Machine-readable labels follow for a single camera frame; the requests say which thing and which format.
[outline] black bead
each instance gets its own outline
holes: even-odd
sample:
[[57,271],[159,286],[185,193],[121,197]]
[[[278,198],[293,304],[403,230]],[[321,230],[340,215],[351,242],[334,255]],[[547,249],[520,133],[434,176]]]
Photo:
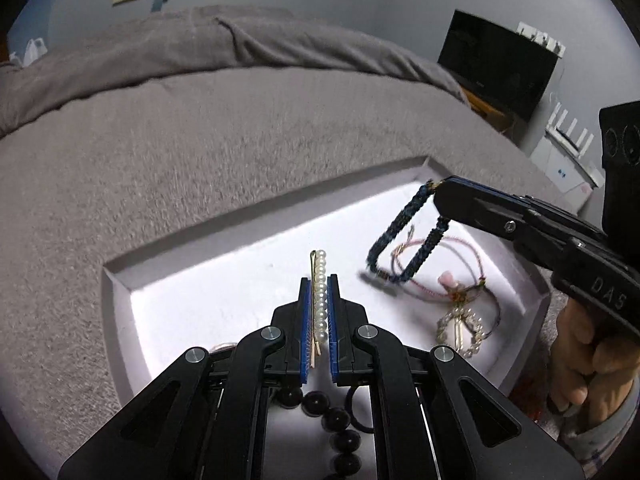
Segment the black bead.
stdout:
[[330,405],[329,397],[322,392],[309,392],[302,399],[302,411],[308,416],[322,416]]
[[338,453],[353,453],[360,447],[360,434],[353,430],[344,430],[331,436],[331,447]]
[[357,455],[341,453],[332,460],[334,471],[340,476],[355,475],[362,467],[362,462]]
[[351,417],[344,408],[331,408],[322,416],[322,427],[331,433],[346,430],[351,424]]
[[281,388],[275,400],[279,406],[292,410],[302,402],[302,388]]

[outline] human hand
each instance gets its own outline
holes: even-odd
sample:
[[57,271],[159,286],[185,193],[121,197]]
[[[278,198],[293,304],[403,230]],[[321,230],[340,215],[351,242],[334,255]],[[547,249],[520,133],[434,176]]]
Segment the human hand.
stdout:
[[[640,346],[617,335],[603,339],[594,350],[593,321],[572,299],[558,314],[556,326],[549,396],[561,412],[570,403],[582,406],[586,430],[603,423],[625,401],[640,370]],[[587,385],[585,376],[594,373]]]

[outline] fuzzy gray fabric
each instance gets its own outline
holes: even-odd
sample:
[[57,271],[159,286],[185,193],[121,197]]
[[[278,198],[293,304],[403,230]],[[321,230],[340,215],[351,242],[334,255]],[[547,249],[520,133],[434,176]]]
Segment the fuzzy gray fabric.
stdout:
[[466,103],[449,73],[388,41],[286,11],[194,7],[116,25],[53,49],[27,68],[0,66],[0,137],[96,92],[153,77],[251,66],[386,75],[437,86]]
[[120,407],[100,321],[106,261],[236,208],[417,155],[566,206],[458,96],[409,79],[305,68],[190,73],[68,102],[0,139],[0,408],[47,474]]

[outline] sleeve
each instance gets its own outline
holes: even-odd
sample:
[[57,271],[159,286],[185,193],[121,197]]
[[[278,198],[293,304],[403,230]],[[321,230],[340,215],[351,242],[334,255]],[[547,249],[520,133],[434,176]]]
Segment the sleeve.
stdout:
[[585,476],[591,478],[614,452],[638,411],[640,382],[634,381],[625,402],[599,426],[577,433],[577,416],[566,418],[558,442],[580,462]]

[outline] silver screw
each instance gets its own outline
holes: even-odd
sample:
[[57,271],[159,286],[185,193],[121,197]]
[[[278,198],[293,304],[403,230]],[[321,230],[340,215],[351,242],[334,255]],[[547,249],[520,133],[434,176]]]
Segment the silver screw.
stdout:
[[358,334],[364,339],[373,339],[378,335],[378,329],[373,325],[363,325],[358,329]]
[[279,338],[281,333],[282,332],[277,326],[266,326],[262,329],[260,335],[267,341],[273,341],[274,339]]
[[207,353],[202,348],[189,348],[184,358],[190,363],[199,363]]
[[433,356],[438,360],[446,363],[453,359],[453,350],[448,346],[438,346],[433,351]]

